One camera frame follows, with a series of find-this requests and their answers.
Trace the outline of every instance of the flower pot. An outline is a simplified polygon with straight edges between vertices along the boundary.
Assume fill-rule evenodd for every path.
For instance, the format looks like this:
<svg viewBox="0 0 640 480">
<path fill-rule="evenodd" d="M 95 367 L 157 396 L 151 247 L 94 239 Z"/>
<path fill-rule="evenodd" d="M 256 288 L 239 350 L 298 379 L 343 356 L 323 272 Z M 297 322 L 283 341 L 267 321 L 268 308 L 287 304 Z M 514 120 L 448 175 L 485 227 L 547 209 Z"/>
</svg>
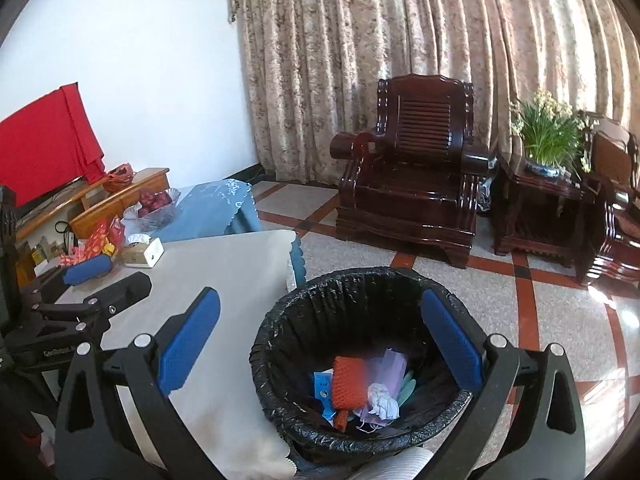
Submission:
<svg viewBox="0 0 640 480">
<path fill-rule="evenodd" d="M 546 178 L 557 178 L 560 176 L 560 168 L 555 166 L 545 166 L 544 164 L 538 164 L 530 158 L 527 159 L 526 168 L 538 176 L 544 176 Z"/>
</svg>

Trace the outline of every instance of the chair backrest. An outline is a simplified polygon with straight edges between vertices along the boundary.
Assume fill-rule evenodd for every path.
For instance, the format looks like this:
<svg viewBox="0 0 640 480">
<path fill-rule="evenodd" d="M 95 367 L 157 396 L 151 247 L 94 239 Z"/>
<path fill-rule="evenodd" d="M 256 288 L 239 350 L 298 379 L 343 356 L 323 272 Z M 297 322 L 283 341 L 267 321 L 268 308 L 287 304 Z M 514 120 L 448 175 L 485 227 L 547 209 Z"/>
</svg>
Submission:
<svg viewBox="0 0 640 480">
<path fill-rule="evenodd" d="M 591 161 L 593 169 L 624 186 L 638 183 L 636 138 L 619 123 L 599 117 L 594 127 Z"/>
<path fill-rule="evenodd" d="M 376 131 L 403 162 L 460 164 L 473 135 L 471 83 L 441 75 L 410 74 L 378 82 Z"/>
</svg>

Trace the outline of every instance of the dark wood chair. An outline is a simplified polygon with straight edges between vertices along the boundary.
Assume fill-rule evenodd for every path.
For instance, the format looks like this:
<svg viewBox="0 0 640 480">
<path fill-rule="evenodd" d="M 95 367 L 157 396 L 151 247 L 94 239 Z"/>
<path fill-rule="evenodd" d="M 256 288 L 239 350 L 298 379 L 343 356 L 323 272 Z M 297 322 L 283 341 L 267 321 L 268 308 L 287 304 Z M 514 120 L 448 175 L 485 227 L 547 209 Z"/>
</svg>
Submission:
<svg viewBox="0 0 640 480">
<path fill-rule="evenodd" d="M 473 86 L 434 75 L 378 83 L 371 132 L 340 132 L 333 158 L 347 159 L 337 235 L 358 232 L 442 247 L 465 268 L 476 231 L 478 183 L 488 150 L 473 135 Z"/>
<path fill-rule="evenodd" d="M 594 130 L 591 173 L 582 177 L 596 200 L 585 211 L 577 277 L 584 284 L 601 276 L 634 283 L 640 280 L 638 143 L 607 118 Z"/>
</svg>

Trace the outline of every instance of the black plastic liner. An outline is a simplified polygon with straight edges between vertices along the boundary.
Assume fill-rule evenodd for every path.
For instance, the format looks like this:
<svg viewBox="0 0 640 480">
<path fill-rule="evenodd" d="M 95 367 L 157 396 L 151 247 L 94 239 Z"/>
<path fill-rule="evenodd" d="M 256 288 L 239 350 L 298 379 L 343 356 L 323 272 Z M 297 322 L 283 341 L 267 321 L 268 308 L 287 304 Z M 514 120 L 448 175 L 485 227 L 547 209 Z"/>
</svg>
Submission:
<svg viewBox="0 0 640 480">
<path fill-rule="evenodd" d="M 443 430 L 470 397 L 460 390 L 422 322 L 422 291 L 462 302 L 413 270 L 373 267 L 332 272 L 287 294 L 265 316 L 249 361 L 265 416 L 306 460 L 335 464 L 368 460 L 416 446 Z M 337 355 L 377 357 L 402 352 L 417 381 L 400 417 L 364 433 L 359 418 L 339 433 L 322 418 L 313 372 L 333 367 Z"/>
</svg>

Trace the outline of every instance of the curtain fold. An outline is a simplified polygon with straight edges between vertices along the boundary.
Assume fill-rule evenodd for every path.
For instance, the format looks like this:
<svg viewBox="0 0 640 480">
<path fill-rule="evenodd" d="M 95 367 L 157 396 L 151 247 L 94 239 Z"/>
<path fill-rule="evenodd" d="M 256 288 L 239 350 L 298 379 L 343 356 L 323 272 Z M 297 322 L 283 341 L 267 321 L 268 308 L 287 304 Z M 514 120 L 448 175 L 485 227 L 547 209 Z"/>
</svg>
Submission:
<svg viewBox="0 0 640 480">
<path fill-rule="evenodd" d="M 258 156 L 279 180 L 335 183 L 341 130 L 372 128 L 379 78 L 474 85 L 475 135 L 521 152 L 510 101 L 538 88 L 634 130 L 636 38 L 611 0 L 231 0 Z"/>
</svg>

